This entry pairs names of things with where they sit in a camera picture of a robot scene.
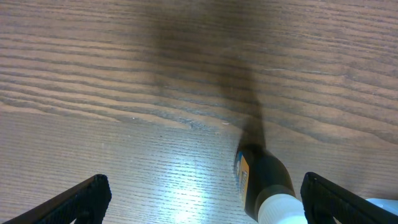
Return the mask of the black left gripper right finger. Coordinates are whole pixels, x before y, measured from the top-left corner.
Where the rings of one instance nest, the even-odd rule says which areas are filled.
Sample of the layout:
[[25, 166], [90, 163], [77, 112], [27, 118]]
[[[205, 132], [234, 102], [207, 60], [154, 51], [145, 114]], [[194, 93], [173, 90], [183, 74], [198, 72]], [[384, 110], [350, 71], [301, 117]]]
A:
[[307, 172], [300, 189], [309, 224], [397, 224], [397, 215]]

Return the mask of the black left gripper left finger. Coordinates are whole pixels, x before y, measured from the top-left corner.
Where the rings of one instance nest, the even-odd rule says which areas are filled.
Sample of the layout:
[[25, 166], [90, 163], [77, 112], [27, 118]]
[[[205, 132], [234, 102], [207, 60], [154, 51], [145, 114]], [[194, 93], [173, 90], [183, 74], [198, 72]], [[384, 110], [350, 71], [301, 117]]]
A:
[[107, 176], [96, 174], [4, 224], [101, 224], [110, 201]]

